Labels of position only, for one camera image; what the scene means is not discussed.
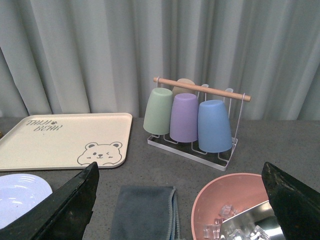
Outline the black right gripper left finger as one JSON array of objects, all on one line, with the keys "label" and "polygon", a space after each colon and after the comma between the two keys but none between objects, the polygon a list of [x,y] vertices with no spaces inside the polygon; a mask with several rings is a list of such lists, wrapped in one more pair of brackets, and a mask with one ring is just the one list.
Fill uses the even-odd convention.
[{"label": "black right gripper left finger", "polygon": [[90,223],[99,183],[91,163],[32,210],[0,231],[2,240],[81,240]]}]

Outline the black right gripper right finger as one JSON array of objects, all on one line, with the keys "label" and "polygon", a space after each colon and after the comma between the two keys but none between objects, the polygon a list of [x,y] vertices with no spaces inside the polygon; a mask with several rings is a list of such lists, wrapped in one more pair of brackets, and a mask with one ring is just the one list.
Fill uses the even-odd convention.
[{"label": "black right gripper right finger", "polygon": [[269,203],[287,240],[320,238],[320,193],[270,162],[262,181]]}]

